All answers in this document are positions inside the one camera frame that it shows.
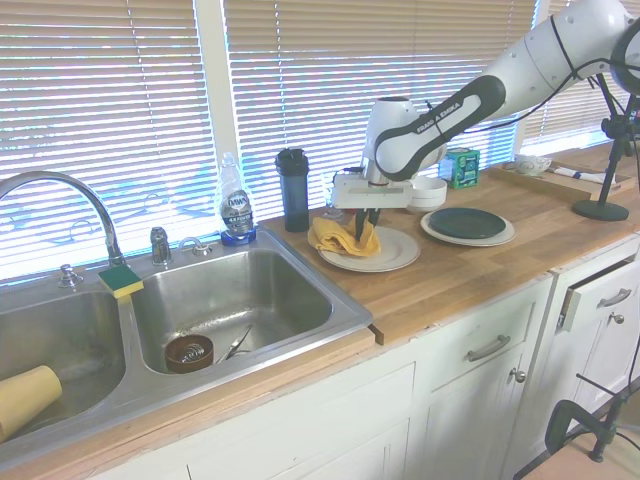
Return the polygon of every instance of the black stand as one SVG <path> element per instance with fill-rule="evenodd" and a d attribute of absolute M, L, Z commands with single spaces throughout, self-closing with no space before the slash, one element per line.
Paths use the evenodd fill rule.
<path fill-rule="evenodd" d="M 636 97 L 635 95 L 629 95 L 627 107 L 624 113 L 620 115 L 613 103 L 613 96 L 611 92 L 609 92 L 604 76 L 599 73 L 596 77 L 598 78 L 600 89 L 611 112 L 610 119 L 605 118 L 602 120 L 602 131 L 608 138 L 613 140 L 613 146 L 609 154 L 609 166 L 607 167 L 607 173 L 604 178 L 604 183 L 602 184 L 602 190 L 600 191 L 600 198 L 598 198 L 597 201 L 580 200 L 573 204 L 573 211 L 578 215 L 594 220 L 619 222 L 629 217 L 629 210 L 620 205 L 607 202 L 607 197 L 611 190 L 611 182 L 613 181 L 618 162 L 623 154 L 629 156 L 631 153 L 629 135 L 634 135 L 635 133 L 630 116 L 635 106 Z"/>
<path fill-rule="evenodd" d="M 620 411 L 625 403 L 627 403 L 629 397 L 635 392 L 624 388 L 620 393 L 614 393 L 582 375 L 578 374 L 576 377 L 613 396 L 609 412 L 605 419 L 600 421 L 577 403 L 570 400 L 560 400 L 551 414 L 551 419 L 547 425 L 547 432 L 544 437 L 544 443 L 552 455 L 559 451 L 567 440 L 567 430 L 569 429 L 571 421 L 576 420 L 585 427 L 587 431 L 592 432 L 596 436 L 597 441 L 593 450 L 589 452 L 589 458 L 594 462 L 600 463 L 604 459 L 604 449 L 613 442 L 613 439 L 616 437 L 616 421 L 620 416 Z"/>

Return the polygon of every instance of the dish soap bottle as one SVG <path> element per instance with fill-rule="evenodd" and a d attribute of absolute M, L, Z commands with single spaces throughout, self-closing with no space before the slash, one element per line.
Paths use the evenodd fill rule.
<path fill-rule="evenodd" d="M 253 212 L 240 169 L 230 152 L 222 156 L 220 168 L 220 215 L 224 222 L 220 234 L 222 244 L 244 245 L 256 239 Z"/>

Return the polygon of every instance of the robotic arm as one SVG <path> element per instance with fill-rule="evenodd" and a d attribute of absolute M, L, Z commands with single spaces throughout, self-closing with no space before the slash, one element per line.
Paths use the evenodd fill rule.
<path fill-rule="evenodd" d="M 618 0 L 581 0 L 536 26 L 426 114 L 419 115 L 404 97 L 377 100 L 367 125 L 362 173 L 336 176 L 335 206 L 368 209 L 375 218 L 379 208 L 405 207 L 410 200 L 406 181 L 440 161 L 448 141 L 484 120 L 534 107 L 609 70 L 598 59 L 615 60 L 616 82 L 640 94 L 636 72 L 621 66 L 640 63 L 639 31 L 640 21 Z"/>

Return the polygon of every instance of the open drawer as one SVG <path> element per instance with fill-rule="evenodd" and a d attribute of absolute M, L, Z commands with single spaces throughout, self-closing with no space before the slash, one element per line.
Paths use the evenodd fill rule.
<path fill-rule="evenodd" d="M 613 312 L 637 294 L 640 262 L 620 262 L 569 287 L 562 329 L 571 331 Z"/>

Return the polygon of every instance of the small white bowl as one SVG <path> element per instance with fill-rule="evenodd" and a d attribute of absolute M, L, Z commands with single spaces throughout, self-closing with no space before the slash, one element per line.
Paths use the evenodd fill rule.
<path fill-rule="evenodd" d="M 447 182 L 441 178 L 416 177 L 411 180 L 412 198 L 440 198 L 447 195 Z"/>
<path fill-rule="evenodd" d="M 407 210 L 413 213 L 433 212 L 444 205 L 445 197 L 440 198 L 412 198 Z"/>
<path fill-rule="evenodd" d="M 517 153 L 514 156 L 516 170 L 524 175 L 540 176 L 551 165 L 551 158 L 537 157 L 535 155 L 521 155 Z"/>

